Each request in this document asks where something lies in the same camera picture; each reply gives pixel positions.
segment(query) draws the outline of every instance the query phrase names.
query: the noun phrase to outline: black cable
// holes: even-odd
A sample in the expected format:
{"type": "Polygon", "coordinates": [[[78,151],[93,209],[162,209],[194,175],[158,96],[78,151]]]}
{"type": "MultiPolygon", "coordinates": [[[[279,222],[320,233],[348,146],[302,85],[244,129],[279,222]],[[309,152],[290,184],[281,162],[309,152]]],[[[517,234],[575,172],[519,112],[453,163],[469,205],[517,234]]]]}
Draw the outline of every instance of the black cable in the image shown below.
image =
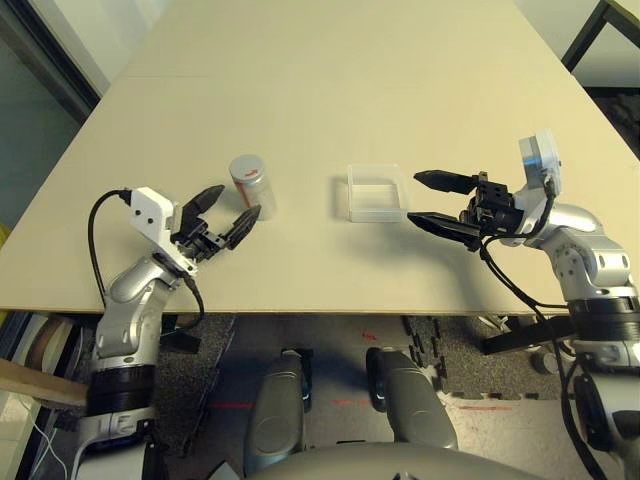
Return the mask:
{"type": "Polygon", "coordinates": [[[183,273],[181,275],[181,278],[184,280],[184,284],[187,286],[187,288],[189,290],[191,290],[191,293],[195,297],[196,302],[198,302],[198,317],[193,322],[191,322],[188,325],[185,325],[184,327],[176,328],[174,330],[171,330],[170,332],[163,333],[162,335],[160,335],[161,337],[166,337],[168,335],[173,335],[176,332],[183,332],[183,331],[186,331],[186,330],[191,330],[192,328],[195,328],[198,325],[200,325],[202,320],[204,320],[204,317],[205,317],[204,301],[202,300],[202,295],[200,295],[200,290],[198,290],[198,286],[196,285],[196,281],[192,277],[190,277],[189,274],[187,274],[187,273],[183,273]]]}
{"type": "Polygon", "coordinates": [[[538,233],[540,233],[544,225],[547,223],[547,220],[549,219],[549,215],[551,214],[551,210],[553,208],[553,203],[555,200],[552,192],[551,181],[547,182],[547,184],[545,185],[545,194],[547,197],[547,201],[545,203],[542,215],[540,216],[540,220],[536,222],[533,229],[529,233],[523,233],[523,234],[517,234],[517,235],[498,234],[498,235],[492,235],[491,237],[488,237],[480,245],[480,258],[482,258],[482,260],[485,261],[491,273],[493,273],[496,276],[496,278],[500,280],[500,282],[504,284],[509,290],[511,290],[516,295],[516,297],[518,297],[523,303],[527,305],[529,305],[529,303],[534,303],[537,306],[545,307],[545,308],[568,308],[566,305],[542,303],[537,301],[533,297],[530,297],[529,295],[527,295],[521,288],[519,288],[513,282],[513,280],[511,280],[507,276],[506,273],[502,271],[502,269],[500,269],[500,267],[495,262],[495,260],[493,260],[493,257],[491,257],[491,254],[489,253],[489,249],[487,248],[491,242],[494,242],[496,240],[506,239],[506,238],[509,238],[509,239],[522,238],[522,239],[528,240],[535,237],[538,233]]]}
{"type": "Polygon", "coordinates": [[[571,403],[569,402],[569,381],[575,372],[578,361],[574,361],[573,365],[569,369],[567,375],[565,375],[564,368],[562,365],[562,357],[560,355],[560,347],[558,346],[558,338],[553,330],[553,327],[550,323],[547,322],[542,312],[538,309],[538,307],[549,307],[549,308],[567,308],[566,305],[552,305],[552,304],[543,304],[536,301],[534,298],[527,295],[523,290],[516,286],[515,283],[498,267],[496,262],[493,260],[491,255],[489,254],[489,250],[487,246],[498,239],[501,238],[524,238],[531,239],[536,236],[544,225],[547,223],[549,219],[549,215],[551,213],[551,209],[553,208],[553,202],[555,200],[555,196],[552,192],[552,184],[548,182],[545,184],[545,194],[547,197],[547,202],[545,203],[544,210],[542,215],[540,216],[540,220],[536,223],[531,232],[527,234],[520,235],[508,235],[508,234],[499,234],[493,235],[485,240],[480,247],[480,257],[485,261],[489,270],[502,282],[516,297],[518,297],[523,303],[525,303],[529,308],[531,308],[536,318],[539,322],[546,325],[549,329],[549,333],[551,335],[551,344],[553,345],[554,354],[556,357],[556,362],[558,364],[558,375],[560,376],[560,386],[561,386],[561,397],[560,397],[560,406],[562,410],[562,420],[564,422],[565,429],[571,438],[573,446],[580,456],[580,460],[584,464],[585,468],[589,472],[592,478],[595,480],[606,480],[606,476],[604,472],[598,465],[598,462],[593,457],[593,454],[589,450],[587,444],[582,440],[580,433],[576,427],[575,421],[573,419],[573,413],[571,412],[571,403]]]}
{"type": "MultiPolygon", "coordinates": [[[[89,221],[87,225],[87,241],[89,244],[89,256],[91,257],[91,267],[93,268],[93,275],[96,278],[96,283],[98,284],[98,291],[100,292],[100,298],[102,299],[103,305],[106,305],[105,299],[104,299],[106,295],[106,290],[104,288],[104,283],[102,281],[102,275],[100,274],[100,265],[98,264],[98,256],[96,255],[94,225],[96,220],[96,214],[98,213],[98,210],[100,209],[102,204],[107,199],[115,196],[120,197],[122,200],[125,201],[127,205],[131,204],[131,190],[127,188],[124,188],[122,190],[109,190],[107,193],[105,193],[100,198],[98,198],[98,200],[96,200],[96,203],[94,203],[93,207],[91,208],[91,212],[89,212],[89,221]]],[[[194,322],[190,323],[189,325],[175,329],[172,332],[166,333],[162,336],[170,335],[172,333],[182,331],[182,330],[191,330],[192,328],[197,327],[200,324],[200,322],[202,322],[202,320],[204,319],[204,316],[205,316],[204,301],[202,300],[202,295],[200,295],[200,291],[198,290],[198,286],[196,285],[195,280],[192,277],[190,277],[187,273],[184,273],[182,275],[182,279],[184,280],[184,283],[189,288],[189,290],[191,290],[191,293],[193,293],[193,296],[195,297],[196,302],[198,302],[198,310],[199,310],[198,317],[194,322]]]]}
{"type": "Polygon", "coordinates": [[[91,267],[93,268],[93,275],[96,278],[96,283],[98,284],[98,290],[100,292],[100,298],[102,299],[102,304],[105,304],[104,296],[105,289],[104,283],[102,282],[102,275],[100,275],[100,266],[98,265],[98,257],[96,255],[96,245],[93,236],[93,227],[96,220],[96,214],[98,210],[102,206],[102,204],[109,198],[119,196],[122,198],[127,204],[131,203],[131,191],[128,189],[122,190],[110,190],[104,195],[102,195],[96,203],[93,204],[91,208],[91,212],[89,212],[89,221],[87,224],[87,241],[89,243],[89,256],[91,257],[91,267]]]}

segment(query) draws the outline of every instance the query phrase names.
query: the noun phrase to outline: plastic container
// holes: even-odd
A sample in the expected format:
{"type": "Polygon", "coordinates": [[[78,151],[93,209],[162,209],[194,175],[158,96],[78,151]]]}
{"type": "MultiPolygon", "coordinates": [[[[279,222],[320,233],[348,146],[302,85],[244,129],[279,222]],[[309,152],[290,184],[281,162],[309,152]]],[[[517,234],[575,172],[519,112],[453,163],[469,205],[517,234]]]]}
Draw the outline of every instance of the plastic container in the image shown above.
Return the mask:
{"type": "Polygon", "coordinates": [[[268,220],[276,212],[276,202],[267,178],[264,161],[257,155],[241,155],[229,165],[229,173],[247,208],[260,205],[258,220],[268,220]]]}
{"type": "Polygon", "coordinates": [[[404,176],[397,165],[349,165],[349,219],[401,222],[407,215],[404,176]]]}

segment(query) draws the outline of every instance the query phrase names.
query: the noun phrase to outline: wall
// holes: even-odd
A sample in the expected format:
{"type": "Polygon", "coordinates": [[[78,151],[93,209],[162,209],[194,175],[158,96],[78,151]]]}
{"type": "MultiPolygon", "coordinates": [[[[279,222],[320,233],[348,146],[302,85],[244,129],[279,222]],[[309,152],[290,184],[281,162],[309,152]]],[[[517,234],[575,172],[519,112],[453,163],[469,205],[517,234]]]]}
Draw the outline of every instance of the wall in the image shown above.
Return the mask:
{"type": "MultiPolygon", "coordinates": [[[[562,58],[597,0],[513,0],[529,23],[562,58]]],[[[640,0],[617,0],[640,17],[640,0]]],[[[586,87],[640,87],[640,49],[610,25],[600,32],[573,71],[586,87]]]]}
{"type": "Polygon", "coordinates": [[[102,96],[170,0],[29,0],[102,96]]]}

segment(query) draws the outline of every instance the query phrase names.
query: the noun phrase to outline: jar lid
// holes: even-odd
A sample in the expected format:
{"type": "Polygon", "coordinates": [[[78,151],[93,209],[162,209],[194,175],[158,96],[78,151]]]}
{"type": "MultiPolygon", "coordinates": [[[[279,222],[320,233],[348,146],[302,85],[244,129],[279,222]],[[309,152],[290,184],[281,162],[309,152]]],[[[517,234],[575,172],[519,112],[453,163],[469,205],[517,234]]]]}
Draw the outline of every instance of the jar lid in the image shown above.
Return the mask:
{"type": "Polygon", "coordinates": [[[264,161],[257,155],[240,155],[229,165],[229,173],[235,182],[253,182],[264,174],[264,161]]]}

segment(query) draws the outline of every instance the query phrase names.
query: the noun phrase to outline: cable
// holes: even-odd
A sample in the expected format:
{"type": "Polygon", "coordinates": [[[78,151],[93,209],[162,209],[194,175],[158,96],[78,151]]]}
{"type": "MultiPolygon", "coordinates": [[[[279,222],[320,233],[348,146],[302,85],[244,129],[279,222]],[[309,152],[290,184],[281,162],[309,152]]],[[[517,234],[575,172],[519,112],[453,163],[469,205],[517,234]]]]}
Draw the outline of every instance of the cable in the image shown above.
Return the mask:
{"type": "Polygon", "coordinates": [[[549,180],[545,183],[544,186],[545,195],[547,197],[547,201],[544,206],[544,210],[542,211],[542,215],[540,216],[540,220],[536,222],[533,229],[529,233],[523,234],[498,234],[492,235],[488,237],[484,242],[480,244],[480,258],[484,260],[484,262],[489,267],[491,273],[493,273],[498,280],[502,284],[504,284],[509,290],[513,292],[513,294],[518,297],[523,303],[529,305],[530,303],[535,304],[536,306],[545,307],[545,308],[568,308],[566,305],[558,305],[551,303],[542,303],[527,295],[521,288],[519,288],[513,280],[511,280],[506,273],[500,269],[498,264],[493,260],[491,254],[489,253],[488,246],[491,242],[500,239],[516,239],[522,238],[525,240],[534,238],[540,231],[544,228],[544,225],[547,223],[549,219],[549,215],[551,214],[551,210],[553,209],[553,203],[555,200],[555,196],[553,194],[553,180],[549,180]]]}
{"type": "Polygon", "coordinates": [[[100,298],[102,299],[102,304],[105,304],[104,296],[105,289],[104,283],[102,283],[102,276],[100,275],[100,266],[98,265],[98,257],[96,255],[96,246],[95,240],[93,237],[93,227],[96,220],[96,214],[98,210],[102,206],[102,204],[109,198],[119,196],[122,198],[127,204],[131,203],[131,190],[122,189],[122,190],[109,190],[107,193],[102,195],[96,203],[93,204],[91,208],[91,212],[89,212],[89,221],[87,224],[87,242],[89,244],[89,256],[91,257],[91,267],[93,268],[93,275],[96,277],[96,283],[98,284],[98,290],[100,291],[100,298]]]}
{"type": "MultiPolygon", "coordinates": [[[[98,210],[100,209],[102,204],[107,199],[115,196],[120,197],[122,200],[124,200],[124,202],[127,205],[131,204],[131,190],[129,190],[128,188],[124,188],[121,190],[109,190],[107,193],[105,193],[100,198],[98,198],[98,200],[96,200],[96,203],[94,203],[93,207],[91,208],[91,212],[89,212],[89,220],[87,222],[87,243],[89,244],[89,256],[91,257],[91,267],[93,268],[93,275],[95,276],[96,283],[98,284],[98,291],[100,292],[100,298],[102,299],[102,304],[105,306],[106,306],[106,303],[104,298],[106,295],[106,290],[104,288],[104,283],[102,281],[102,275],[100,274],[100,265],[98,264],[98,256],[96,255],[94,225],[96,220],[96,214],[98,213],[98,210]]],[[[204,319],[204,316],[205,316],[204,301],[202,300],[202,296],[200,295],[200,291],[198,290],[198,286],[196,285],[195,280],[192,277],[190,277],[187,273],[182,274],[182,279],[184,280],[184,283],[189,288],[189,290],[191,290],[191,293],[193,293],[193,296],[195,297],[196,302],[198,302],[198,310],[199,310],[198,317],[191,324],[181,328],[177,328],[171,332],[164,333],[161,335],[162,337],[171,335],[173,333],[183,331],[183,330],[191,330],[192,328],[197,327],[200,324],[200,322],[202,322],[202,320],[204,319]]]]}
{"type": "Polygon", "coordinates": [[[198,302],[198,310],[199,310],[198,317],[189,325],[185,325],[184,327],[176,328],[175,330],[172,330],[170,332],[163,333],[160,335],[161,337],[166,337],[167,335],[173,335],[176,332],[191,330],[192,328],[195,328],[198,325],[200,325],[200,322],[202,322],[202,320],[205,317],[204,301],[202,300],[202,295],[200,295],[200,290],[198,290],[196,281],[192,277],[190,277],[189,274],[187,273],[184,273],[182,275],[182,279],[184,280],[184,284],[189,288],[189,290],[191,290],[191,293],[193,293],[193,296],[195,297],[196,302],[198,302]]]}
{"type": "Polygon", "coordinates": [[[20,402],[20,405],[22,405],[22,407],[27,411],[27,415],[29,416],[29,420],[31,420],[31,424],[33,425],[33,428],[35,428],[38,431],[38,433],[42,435],[42,437],[47,441],[47,450],[49,450],[51,452],[51,455],[53,455],[53,458],[55,458],[58,461],[58,463],[62,465],[62,469],[64,470],[64,480],[68,480],[69,472],[67,471],[67,466],[64,464],[62,460],[60,460],[60,457],[53,450],[53,446],[51,445],[51,438],[49,438],[49,436],[46,433],[44,433],[38,425],[36,425],[36,421],[31,416],[31,408],[25,405],[25,403],[22,401],[22,398],[20,398],[19,395],[16,396],[16,398],[18,399],[18,402],[20,402]]]}
{"type": "MultiPolygon", "coordinates": [[[[51,434],[51,437],[49,437],[49,440],[51,442],[53,442],[53,439],[56,437],[56,433],[58,433],[58,429],[55,429],[51,434]]],[[[32,478],[36,474],[36,472],[38,471],[38,468],[40,468],[40,465],[42,465],[42,461],[47,456],[47,453],[49,453],[50,450],[51,450],[51,447],[47,445],[47,448],[45,448],[44,452],[42,452],[42,455],[40,455],[40,459],[36,463],[36,466],[33,467],[33,470],[31,470],[31,475],[29,475],[29,478],[32,478]]]]}
{"type": "Polygon", "coordinates": [[[593,457],[593,454],[587,447],[587,444],[582,440],[580,433],[576,427],[573,414],[571,412],[571,403],[569,402],[569,381],[575,372],[578,361],[574,361],[569,372],[565,375],[564,368],[562,365],[562,357],[560,355],[560,347],[558,346],[558,339],[553,330],[553,327],[550,323],[547,322],[542,312],[538,309],[538,307],[549,307],[549,308],[567,308],[566,305],[552,305],[546,303],[540,303],[534,298],[527,295],[522,289],[520,289],[496,264],[491,255],[489,254],[489,250],[487,246],[495,241],[502,238],[523,238],[523,239],[531,239],[535,237],[544,225],[547,223],[549,219],[549,215],[551,213],[551,209],[553,208],[553,203],[555,200],[555,195],[553,194],[553,184],[552,180],[548,181],[544,185],[545,195],[547,197],[547,201],[545,203],[544,210],[542,215],[540,216],[540,220],[536,223],[531,232],[527,234],[519,234],[519,235],[509,235],[509,234],[498,234],[489,237],[487,240],[482,242],[480,246],[480,258],[482,258],[491,273],[493,273],[500,282],[502,282],[516,297],[518,297],[523,303],[525,303],[531,310],[534,311],[537,320],[546,325],[549,329],[549,333],[551,334],[551,344],[553,345],[554,354],[556,357],[556,362],[558,364],[558,375],[560,376],[560,386],[561,386],[561,397],[560,397],[560,406],[562,411],[562,420],[564,422],[565,429],[571,438],[573,446],[582,460],[584,467],[587,469],[589,474],[595,480],[606,480],[606,476],[604,472],[598,465],[598,462],[593,457]]]}

